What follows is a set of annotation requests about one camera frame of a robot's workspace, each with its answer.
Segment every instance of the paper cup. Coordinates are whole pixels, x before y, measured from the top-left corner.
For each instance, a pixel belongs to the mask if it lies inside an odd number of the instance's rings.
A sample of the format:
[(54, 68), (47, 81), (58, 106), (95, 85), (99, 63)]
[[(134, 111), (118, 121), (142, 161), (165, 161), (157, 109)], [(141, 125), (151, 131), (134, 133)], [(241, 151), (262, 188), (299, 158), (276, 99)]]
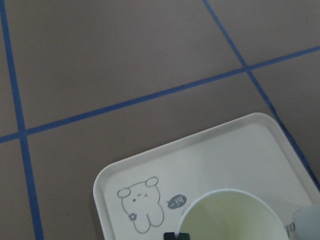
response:
[(175, 232), (190, 240), (288, 240), (278, 216), (256, 196), (236, 189), (208, 192), (183, 214)]

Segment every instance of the gray floor tile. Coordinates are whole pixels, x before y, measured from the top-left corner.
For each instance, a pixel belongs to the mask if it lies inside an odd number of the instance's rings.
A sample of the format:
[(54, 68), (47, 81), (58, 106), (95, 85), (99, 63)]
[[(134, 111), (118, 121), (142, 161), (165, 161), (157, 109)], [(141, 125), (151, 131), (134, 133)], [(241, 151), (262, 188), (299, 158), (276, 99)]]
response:
[(257, 69), (254, 74), (320, 180), (320, 52)]
[(0, 137), (18, 131), (11, 92), (5, 42), (0, 24)]
[(28, 128), (240, 68), (201, 1), (7, 1)]
[(92, 189), (108, 164), (252, 112), (270, 114), (241, 74), (30, 135), (45, 239), (103, 238)]
[(0, 145), (0, 239), (35, 239), (18, 140)]
[(251, 65), (320, 45), (318, 0), (208, 0)]

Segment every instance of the blue tape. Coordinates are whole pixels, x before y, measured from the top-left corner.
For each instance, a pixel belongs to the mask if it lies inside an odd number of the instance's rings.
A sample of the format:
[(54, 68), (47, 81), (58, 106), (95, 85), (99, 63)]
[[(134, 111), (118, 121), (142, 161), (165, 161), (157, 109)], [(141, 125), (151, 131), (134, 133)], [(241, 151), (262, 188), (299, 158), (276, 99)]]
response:
[(309, 48), (306, 50), (297, 51), (297, 52), (294, 52), (294, 53), (291, 53), (291, 54), (288, 54), (285, 56), (281, 56), (281, 57), (277, 57), (277, 58), (274, 58), (271, 60), (260, 62), (260, 63), (249, 66), (248, 69), (254, 70), (254, 69), (263, 68), (263, 67), (266, 67), (266, 66), (269, 66), (272, 64), (277, 64), (277, 63), (280, 63), (283, 61), (287, 61), (289, 59), (297, 58), (297, 57), (300, 57), (300, 56), (303, 56), (306, 54), (312, 54), (312, 53), (318, 52), (318, 51), (320, 51), (320, 46), (312, 47), (312, 48)]
[(41, 224), (38, 199), (36, 194), (36, 186), (35, 186), (32, 165), (31, 165), (28, 140), (26, 135), (26, 127), (25, 127), (24, 115), (23, 115), (20, 93), (18, 88), (15, 62), (14, 62), (14, 56), (12, 53), (9, 26), (8, 26), (4, 0), (0, 0), (0, 14), (1, 14), (1, 23), (2, 23), (6, 59), (7, 59), (7, 65), (9, 70), (9, 76), (10, 76), (11, 90), (13, 95), (14, 110), (15, 110), (16, 122), (18, 126), (18, 135), (20, 138), (24, 174), (25, 174), (25, 180), (26, 180), (31, 216), (32, 216), (33, 230), (34, 230), (35, 239), (43, 240), (44, 235), (43, 235), (43, 229)]
[(18, 139), (19, 138), (19, 133), (16, 132), (16, 133), (12, 133), (12, 134), (9, 134), (9, 135), (6, 135), (6, 136), (1, 136), (0, 137), (0, 144), (3, 144), (5, 142), (9, 142), (9, 141), (12, 141), (12, 140), (15, 140), (15, 139)]
[(97, 116), (97, 115), (101, 115), (101, 114), (105, 114), (105, 113), (108, 113), (108, 112), (112, 112), (114, 110), (118, 110), (118, 109), (122, 109), (122, 108), (125, 108), (125, 107), (129, 107), (129, 106), (132, 106), (132, 105), (135, 105), (135, 104), (138, 104), (138, 103), (143, 103), (143, 102), (146, 102), (146, 101), (157, 99), (157, 98), (160, 98), (160, 97), (163, 97), (163, 96), (166, 96), (166, 95), (170, 95), (170, 94), (177, 93), (177, 92), (180, 92), (180, 91), (183, 91), (183, 90), (194, 88), (196, 86), (200, 86), (200, 85), (203, 85), (203, 84), (211, 83), (211, 82), (214, 82), (214, 81), (217, 81), (217, 80), (221, 80), (221, 79), (224, 79), (224, 78), (227, 78), (227, 77), (231, 77), (231, 76), (234, 76), (234, 75), (237, 75), (237, 74), (240, 74), (240, 73), (244, 73), (244, 72), (245, 72), (245, 70), (243, 68), (242, 69), (237, 69), (237, 70), (232, 70), (232, 71), (229, 71), (229, 72), (226, 72), (226, 73), (223, 73), (223, 74), (219, 74), (219, 75), (216, 75), (216, 76), (208, 77), (208, 78), (201, 79), (201, 80), (198, 80), (198, 81), (194, 81), (194, 82), (191, 82), (191, 83), (187, 83), (187, 84), (184, 84), (184, 85), (181, 85), (181, 86), (173, 87), (173, 88), (170, 88), (170, 89), (166, 89), (166, 90), (163, 90), (163, 91), (159, 91), (159, 92), (155, 92), (155, 93), (152, 93), (152, 94), (149, 94), (149, 95), (138, 97), (138, 98), (135, 98), (135, 99), (132, 99), (132, 100), (124, 101), (124, 102), (117, 103), (117, 104), (114, 104), (114, 105), (111, 105), (111, 106), (99, 108), (99, 109), (96, 109), (96, 110), (93, 110), (93, 111), (89, 111), (89, 112), (86, 112), (86, 113), (82, 113), (82, 114), (79, 114), (79, 115), (76, 115), (76, 116), (71, 116), (71, 117), (68, 117), (68, 118), (65, 118), (65, 119), (62, 119), (62, 120), (58, 120), (58, 121), (47, 123), (47, 124), (44, 124), (44, 125), (41, 125), (41, 126), (37, 126), (37, 127), (31, 128), (31, 129), (28, 129), (26, 131), (26, 134), (27, 135), (36, 134), (36, 133), (39, 133), (39, 132), (42, 132), (42, 131), (46, 131), (46, 130), (57, 128), (57, 127), (60, 127), (60, 126), (63, 126), (63, 125), (74, 123), (74, 122), (77, 122), (77, 121), (80, 121), (80, 120), (88, 119), (88, 118), (91, 118), (91, 117), (94, 117), (94, 116)]
[(268, 98), (267, 94), (265, 93), (265, 91), (263, 90), (263, 88), (261, 87), (259, 82), (257, 81), (257, 79), (254, 76), (254, 74), (251, 72), (251, 69), (254, 69), (254, 67), (256, 67), (256, 68), (265, 67), (265, 66), (267, 66), (269, 64), (278, 63), (278, 62), (281, 62), (281, 61), (284, 61), (284, 60), (288, 60), (288, 59), (291, 59), (291, 58), (295, 58), (295, 57), (298, 57), (298, 56), (301, 56), (301, 55), (304, 55), (304, 54), (316, 52), (316, 51), (320, 50), (319, 49), (320, 47), (310, 48), (310, 49), (307, 49), (305, 51), (296, 52), (296, 53), (293, 53), (293, 54), (290, 54), (290, 55), (287, 55), (287, 56), (284, 56), (284, 57), (275, 58), (274, 60), (266, 61), (266, 62), (263, 62), (263, 63), (258, 63), (258, 64), (255, 64), (255, 65), (251, 66), (251, 67), (248, 67), (246, 61), (241, 56), (239, 50), (237, 49), (236, 45), (234, 44), (234, 42), (230, 38), (229, 34), (227, 33), (226, 29), (224, 28), (223, 24), (219, 20), (218, 16), (215, 14), (215, 12), (212, 9), (212, 7), (210, 6), (210, 4), (207, 2), (207, 0), (202, 0), (202, 1), (203, 1), (204, 5), (206, 6), (207, 10), (209, 11), (209, 13), (211, 14), (212, 18), (214, 19), (215, 23), (218, 25), (218, 27), (221, 30), (222, 34), (224, 35), (225, 39), (229, 43), (229, 45), (232, 48), (233, 52), (235, 53), (235, 55), (237, 56), (237, 58), (241, 62), (243, 68), (247, 72), (247, 74), (250, 77), (252, 83), (254, 84), (254, 86), (256, 87), (256, 89), (258, 90), (260, 95), (262, 96), (263, 100), (265, 101), (265, 103), (267, 104), (269, 109), (271, 110), (271, 112), (274, 115), (276, 121), (280, 125), (282, 131), (284, 132), (284, 134), (288, 138), (288, 140), (291, 143), (291, 145), (292, 145), (293, 149), (295, 150), (296, 154), (299, 156), (299, 158), (300, 158), (301, 162), (303, 163), (305, 169), (308, 171), (308, 173), (309, 173), (310, 177), (312, 178), (314, 184), (316, 185), (316, 187), (320, 191), (320, 184), (319, 184), (316, 176), (314, 175), (313, 171), (311, 170), (307, 158), (303, 154), (302, 150), (298, 146), (298, 144), (295, 141), (295, 139), (293, 138), (293, 136), (289, 133), (289, 131), (285, 127), (284, 123), (281, 121), (281, 119), (280, 119), (279, 115), (277, 114), (277, 111), (276, 111), (275, 107), (273, 106), (272, 102), (270, 101), (270, 99)]

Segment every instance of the white tray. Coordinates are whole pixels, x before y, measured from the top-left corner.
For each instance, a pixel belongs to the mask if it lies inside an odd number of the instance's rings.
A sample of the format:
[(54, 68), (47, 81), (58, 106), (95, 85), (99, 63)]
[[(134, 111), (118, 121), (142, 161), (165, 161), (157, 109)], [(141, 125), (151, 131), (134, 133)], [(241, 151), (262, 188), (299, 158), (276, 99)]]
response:
[(283, 225), (320, 203), (281, 128), (263, 113), (112, 163), (98, 174), (93, 196), (105, 239), (163, 240), (195, 199), (228, 188), (265, 201)]

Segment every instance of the floor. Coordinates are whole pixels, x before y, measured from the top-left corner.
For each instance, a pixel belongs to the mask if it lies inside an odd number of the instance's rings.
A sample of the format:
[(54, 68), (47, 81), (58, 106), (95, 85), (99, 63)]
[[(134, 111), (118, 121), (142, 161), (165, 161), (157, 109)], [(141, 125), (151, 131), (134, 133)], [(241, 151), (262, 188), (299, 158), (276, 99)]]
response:
[(320, 180), (318, 0), (0, 0), (0, 13), (0, 239), (103, 239), (102, 168), (253, 112)]

